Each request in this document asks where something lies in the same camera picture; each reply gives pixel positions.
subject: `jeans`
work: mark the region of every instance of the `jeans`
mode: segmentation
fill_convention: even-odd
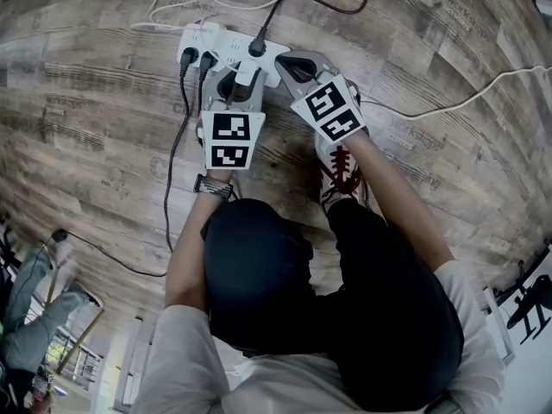
[[[329,354],[362,409],[420,409],[460,364],[455,308],[383,218],[343,199],[328,220],[344,287],[316,296],[312,247],[296,229],[260,201],[221,206],[202,230],[211,333],[247,356]]]
[[[19,268],[9,295],[0,341],[0,355],[8,369],[36,373],[57,328],[65,325],[71,312],[88,300],[85,293],[69,289],[62,292],[33,322],[25,325],[33,292],[49,267],[46,252],[34,248]]]

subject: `power strip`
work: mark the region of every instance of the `power strip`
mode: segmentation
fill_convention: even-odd
[[[200,26],[198,23],[190,23],[186,25],[184,33],[180,38],[177,60],[180,62],[180,56],[187,47],[195,47],[200,57],[208,50],[212,50],[216,52],[221,60],[226,61],[230,66],[239,61],[254,61],[257,66],[267,73],[265,85],[277,87],[281,77],[274,66],[274,59],[277,55],[289,52],[291,49],[278,43],[265,41],[267,51],[264,55],[259,58],[252,57],[249,55],[248,49],[249,43],[253,39],[254,37],[251,35],[229,31],[224,26],[220,26],[214,22],[205,22],[203,26]],[[224,63],[221,60],[212,68],[213,71],[218,72],[224,68]],[[200,61],[196,60],[192,66],[199,67]]]

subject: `plug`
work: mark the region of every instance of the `plug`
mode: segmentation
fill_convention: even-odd
[[[199,57],[199,52],[195,47],[187,47],[180,55],[180,77],[184,78],[188,72],[190,64],[195,63]]]
[[[203,83],[205,81],[207,72],[214,67],[216,63],[216,58],[209,51],[205,52],[201,56],[201,61],[199,62],[199,83]]]
[[[55,230],[53,233],[52,233],[52,239],[56,242],[56,243],[60,243],[62,241],[64,241],[65,239],[67,239],[67,232],[63,229],[58,229],[58,230]]]
[[[249,55],[252,57],[262,57],[267,51],[265,37],[267,36],[267,28],[264,26],[260,29],[257,36],[249,43]]]

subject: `sneaker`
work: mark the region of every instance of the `sneaker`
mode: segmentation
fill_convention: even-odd
[[[54,243],[53,259],[58,268],[66,268],[67,264],[72,263],[72,250],[73,246],[67,239]]]
[[[362,204],[364,184],[353,155],[342,144],[329,144],[318,133],[314,135],[314,144],[322,169],[320,205],[324,211],[328,213],[331,205],[345,198]]]
[[[104,303],[100,298],[97,298],[92,292],[90,292],[88,289],[84,288],[79,282],[74,280],[68,287],[67,290],[69,292],[79,292],[83,293],[88,297],[88,305],[94,305],[97,308],[103,308]]]

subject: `wristwatch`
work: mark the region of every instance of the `wristwatch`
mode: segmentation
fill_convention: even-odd
[[[201,173],[196,178],[196,184],[193,186],[193,190],[196,193],[210,193],[211,195],[217,195],[218,197],[228,201],[232,195],[232,184],[226,184],[215,179],[207,178]]]

